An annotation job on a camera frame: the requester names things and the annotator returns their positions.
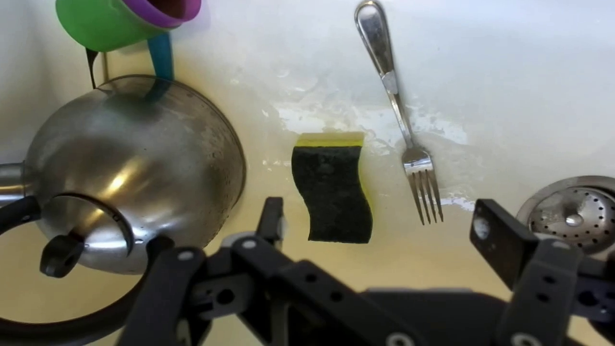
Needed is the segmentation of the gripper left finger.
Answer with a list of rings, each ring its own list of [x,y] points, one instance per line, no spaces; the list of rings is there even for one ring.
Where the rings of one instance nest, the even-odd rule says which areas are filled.
[[[198,346],[214,319],[236,315],[265,346],[423,346],[406,322],[314,263],[279,250],[283,199],[268,198],[255,232],[212,256],[149,241],[147,277],[117,346]]]

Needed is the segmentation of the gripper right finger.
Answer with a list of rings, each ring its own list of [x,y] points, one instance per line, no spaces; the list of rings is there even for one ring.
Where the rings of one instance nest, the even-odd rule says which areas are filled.
[[[575,315],[615,346],[615,250],[598,260],[538,237],[493,199],[475,202],[469,238],[512,293],[493,346],[582,346],[567,335]]]

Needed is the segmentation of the metal sink drain strainer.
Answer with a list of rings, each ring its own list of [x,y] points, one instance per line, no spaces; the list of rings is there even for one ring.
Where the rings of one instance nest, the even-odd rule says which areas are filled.
[[[525,201],[517,219],[534,234],[560,238],[606,261],[615,252],[615,177],[558,180]]]

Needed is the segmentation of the yellow sponge with dark scourer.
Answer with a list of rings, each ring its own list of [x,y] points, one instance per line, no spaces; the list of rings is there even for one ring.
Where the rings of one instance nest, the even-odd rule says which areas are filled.
[[[309,214],[309,241],[366,245],[373,216],[360,177],[363,132],[303,133],[291,157]]]

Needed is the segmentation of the white sink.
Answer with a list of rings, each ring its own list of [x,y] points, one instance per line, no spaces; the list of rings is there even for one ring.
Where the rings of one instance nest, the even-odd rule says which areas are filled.
[[[284,198],[284,252],[354,289],[467,287],[508,299],[472,247],[474,202],[512,214],[582,175],[615,177],[615,0],[381,0],[404,105],[427,147],[444,222],[422,226],[391,105],[354,23],[360,0],[204,0],[172,33],[176,79],[228,116],[246,152],[242,199],[218,238]],[[365,132],[367,245],[310,242],[291,173],[304,132]]]

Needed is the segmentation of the stainless steel kettle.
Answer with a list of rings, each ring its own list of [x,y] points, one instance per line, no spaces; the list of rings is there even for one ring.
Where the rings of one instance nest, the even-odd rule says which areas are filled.
[[[239,136],[193,88],[153,76],[112,79],[60,107],[25,159],[0,164],[0,235],[36,222],[48,237],[39,270],[80,264],[140,274],[89,315],[51,323],[0,318],[0,346],[83,346],[124,328],[121,344],[179,344],[204,248],[244,190]]]

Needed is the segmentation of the silver metal fork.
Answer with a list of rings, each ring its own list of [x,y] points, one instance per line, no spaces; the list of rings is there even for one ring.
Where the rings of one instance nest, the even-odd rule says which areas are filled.
[[[403,105],[384,7],[378,0],[363,0],[355,10],[354,21],[386,90],[406,145],[401,162],[413,193],[419,219],[422,225],[443,222],[439,184],[431,155],[415,140],[409,116]]]

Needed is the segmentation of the green cup with purple rim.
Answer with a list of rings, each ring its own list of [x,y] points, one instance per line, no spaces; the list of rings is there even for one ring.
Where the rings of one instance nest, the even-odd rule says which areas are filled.
[[[112,52],[193,20],[202,0],[56,0],[63,29],[84,48]]]

